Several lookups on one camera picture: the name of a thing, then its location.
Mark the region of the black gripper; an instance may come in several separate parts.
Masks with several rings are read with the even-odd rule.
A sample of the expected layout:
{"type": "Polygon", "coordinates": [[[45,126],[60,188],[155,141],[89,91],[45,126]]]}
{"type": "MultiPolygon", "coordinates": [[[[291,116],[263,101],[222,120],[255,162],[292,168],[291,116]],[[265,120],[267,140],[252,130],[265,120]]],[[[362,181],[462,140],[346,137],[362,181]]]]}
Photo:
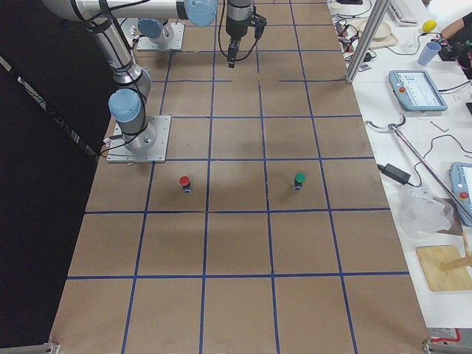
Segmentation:
{"type": "Polygon", "coordinates": [[[229,68],[234,68],[237,61],[237,54],[239,51],[240,39],[239,38],[230,38],[228,53],[227,53],[227,62],[229,68]]]}

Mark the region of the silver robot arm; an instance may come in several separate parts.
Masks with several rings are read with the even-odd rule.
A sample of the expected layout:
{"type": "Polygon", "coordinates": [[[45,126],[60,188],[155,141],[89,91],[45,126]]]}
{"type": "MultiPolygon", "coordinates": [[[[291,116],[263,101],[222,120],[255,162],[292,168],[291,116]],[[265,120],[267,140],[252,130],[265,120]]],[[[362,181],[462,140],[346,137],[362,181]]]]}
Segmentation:
{"type": "MultiPolygon", "coordinates": [[[[178,8],[183,13],[183,18],[190,20],[197,26],[210,25],[217,15],[218,3],[216,1],[180,1],[178,8]]],[[[226,51],[219,50],[226,58],[228,67],[233,68],[238,61],[247,57],[237,57],[242,38],[247,34],[248,28],[254,28],[254,45],[263,36],[267,21],[257,13],[257,7],[251,1],[224,1],[220,22],[226,24],[226,33],[230,37],[226,51]]],[[[157,18],[140,18],[138,29],[142,35],[148,38],[159,38],[164,32],[163,20],[157,18]]]]}
{"type": "Polygon", "coordinates": [[[156,129],[146,114],[151,78],[133,56],[119,18],[188,19],[187,1],[44,1],[55,15],[92,34],[113,72],[118,89],[108,99],[111,116],[122,134],[123,147],[142,155],[155,144],[156,129]]]}

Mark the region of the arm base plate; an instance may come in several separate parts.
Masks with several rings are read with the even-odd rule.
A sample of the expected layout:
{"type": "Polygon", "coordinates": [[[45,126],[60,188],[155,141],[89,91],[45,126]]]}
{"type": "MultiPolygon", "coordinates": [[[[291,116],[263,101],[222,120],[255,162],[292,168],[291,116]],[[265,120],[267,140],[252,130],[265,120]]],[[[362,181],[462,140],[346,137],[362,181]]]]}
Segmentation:
{"type": "Polygon", "coordinates": [[[179,51],[184,36],[183,23],[162,24],[153,18],[141,18],[138,21],[141,38],[137,49],[140,51],[179,51]]]}
{"type": "Polygon", "coordinates": [[[108,151],[105,153],[108,163],[165,162],[172,117],[167,115],[146,118],[146,129],[134,140],[131,136],[124,140],[119,125],[115,125],[114,134],[118,138],[112,139],[107,147],[108,151]]]}

